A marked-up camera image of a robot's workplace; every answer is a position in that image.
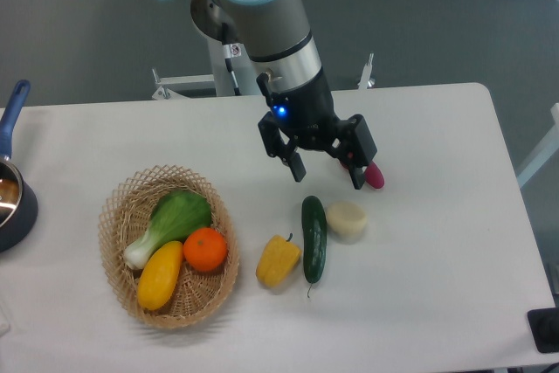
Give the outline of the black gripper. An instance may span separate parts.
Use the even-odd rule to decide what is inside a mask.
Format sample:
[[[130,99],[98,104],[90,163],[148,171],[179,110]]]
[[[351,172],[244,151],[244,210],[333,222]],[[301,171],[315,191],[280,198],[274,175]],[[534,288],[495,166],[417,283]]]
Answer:
[[[366,181],[365,170],[373,162],[377,147],[361,114],[341,120],[323,71],[303,86],[285,92],[272,89],[267,73],[257,77],[257,85],[269,111],[258,123],[266,153],[287,166],[296,183],[306,175],[297,148],[325,151],[341,162],[356,190]]]

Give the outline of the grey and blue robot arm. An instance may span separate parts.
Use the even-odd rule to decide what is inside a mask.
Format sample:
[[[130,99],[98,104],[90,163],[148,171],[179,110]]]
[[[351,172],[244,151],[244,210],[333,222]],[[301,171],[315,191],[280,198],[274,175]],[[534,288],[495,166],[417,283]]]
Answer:
[[[192,9],[203,15],[198,29],[219,42],[241,44],[256,71],[268,107],[259,122],[266,153],[300,181],[306,174],[300,151],[323,151],[361,188],[376,144],[363,116],[336,115],[302,0],[203,1]]]

